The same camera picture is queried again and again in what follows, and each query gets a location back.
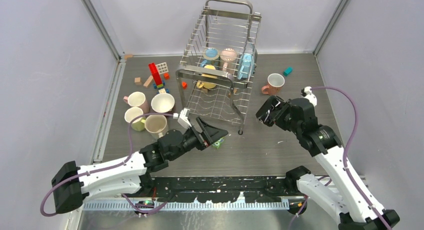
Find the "salmon pink mug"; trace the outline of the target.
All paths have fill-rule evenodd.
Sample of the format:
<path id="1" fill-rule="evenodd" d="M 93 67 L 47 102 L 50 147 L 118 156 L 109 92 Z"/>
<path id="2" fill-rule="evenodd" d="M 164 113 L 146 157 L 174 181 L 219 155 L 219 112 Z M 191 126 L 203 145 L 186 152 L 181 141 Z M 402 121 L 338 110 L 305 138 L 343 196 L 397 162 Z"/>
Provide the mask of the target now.
<path id="1" fill-rule="evenodd" d="M 267 77 L 267 84 L 261 88 L 265 95 L 277 95 L 285 84 L 285 78 L 279 73 L 272 73 Z"/>

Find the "beige cup tier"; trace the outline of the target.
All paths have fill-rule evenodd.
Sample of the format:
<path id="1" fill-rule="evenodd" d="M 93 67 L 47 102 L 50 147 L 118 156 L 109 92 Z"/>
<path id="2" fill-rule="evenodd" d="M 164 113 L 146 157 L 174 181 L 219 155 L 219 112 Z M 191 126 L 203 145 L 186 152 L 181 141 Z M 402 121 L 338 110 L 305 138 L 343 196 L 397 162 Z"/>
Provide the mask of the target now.
<path id="1" fill-rule="evenodd" d="M 145 130 L 158 140 L 169 130 L 168 120 L 164 115 L 150 115 L 145 119 Z"/>

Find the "dark red mug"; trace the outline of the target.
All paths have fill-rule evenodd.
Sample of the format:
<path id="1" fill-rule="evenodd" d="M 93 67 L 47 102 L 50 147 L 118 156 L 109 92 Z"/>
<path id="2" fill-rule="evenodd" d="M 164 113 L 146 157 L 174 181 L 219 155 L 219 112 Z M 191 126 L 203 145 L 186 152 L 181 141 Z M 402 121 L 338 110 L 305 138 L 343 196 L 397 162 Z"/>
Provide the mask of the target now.
<path id="1" fill-rule="evenodd" d="M 159 93 L 152 98 L 150 107 L 155 113 L 173 114 L 175 99 L 169 93 Z"/>

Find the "yellow mug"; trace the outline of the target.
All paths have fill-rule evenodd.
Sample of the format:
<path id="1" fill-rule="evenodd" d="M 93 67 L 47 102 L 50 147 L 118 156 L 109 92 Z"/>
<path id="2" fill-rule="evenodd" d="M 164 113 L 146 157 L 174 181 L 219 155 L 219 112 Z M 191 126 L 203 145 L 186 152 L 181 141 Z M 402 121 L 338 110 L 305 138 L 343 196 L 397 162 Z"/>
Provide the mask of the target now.
<path id="1" fill-rule="evenodd" d="M 139 107 L 131 107 L 124 114 L 124 120 L 130 124 L 130 127 L 134 131 L 144 131 L 146 117 L 141 116 L 144 114 L 144 111 Z"/>

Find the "light pink mug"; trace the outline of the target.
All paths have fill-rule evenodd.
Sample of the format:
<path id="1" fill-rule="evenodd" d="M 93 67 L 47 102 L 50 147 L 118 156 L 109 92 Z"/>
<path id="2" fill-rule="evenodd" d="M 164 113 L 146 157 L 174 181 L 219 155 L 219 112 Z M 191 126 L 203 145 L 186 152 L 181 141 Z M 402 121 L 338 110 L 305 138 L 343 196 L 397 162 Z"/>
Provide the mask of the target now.
<path id="1" fill-rule="evenodd" d="M 144 113 L 150 112 L 150 105 L 146 95 L 143 92 L 135 91 L 129 96 L 124 96 L 123 100 L 130 107 L 137 107 L 142 109 Z"/>

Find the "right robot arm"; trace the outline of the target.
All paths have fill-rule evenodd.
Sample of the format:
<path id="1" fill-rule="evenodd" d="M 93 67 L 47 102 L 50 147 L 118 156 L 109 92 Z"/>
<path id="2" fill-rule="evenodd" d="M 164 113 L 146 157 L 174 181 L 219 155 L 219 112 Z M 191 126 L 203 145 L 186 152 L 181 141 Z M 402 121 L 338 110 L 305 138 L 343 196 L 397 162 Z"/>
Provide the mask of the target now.
<path id="1" fill-rule="evenodd" d="M 334 193 L 306 167 L 299 166 L 286 172 L 287 192 L 302 193 L 313 199 L 340 230 L 393 228 L 400 216 L 376 200 L 350 162 L 344 159 L 344 148 L 333 129 L 318 123 L 316 105 L 317 98 L 312 93 L 287 101 L 272 95 L 255 114 L 263 124 L 293 133 L 338 189 L 338 193 Z"/>

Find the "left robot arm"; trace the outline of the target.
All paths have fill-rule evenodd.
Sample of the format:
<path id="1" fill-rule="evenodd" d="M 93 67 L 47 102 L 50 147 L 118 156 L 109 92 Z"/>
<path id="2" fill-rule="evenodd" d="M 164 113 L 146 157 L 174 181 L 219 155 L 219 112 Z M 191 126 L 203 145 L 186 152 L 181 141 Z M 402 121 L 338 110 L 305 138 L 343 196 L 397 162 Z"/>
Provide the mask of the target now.
<path id="1" fill-rule="evenodd" d="M 53 196 L 54 214 L 69 213 L 86 201 L 113 195 L 138 193 L 148 197 L 154 189 L 151 173 L 167 168 L 170 161 L 192 149 L 205 150 L 228 135 L 227 130 L 212 126 L 200 117 L 196 121 L 200 131 L 191 124 L 185 132 L 168 130 L 156 142 L 126 157 L 92 165 L 78 166 L 74 160 L 64 163 L 46 194 Z"/>

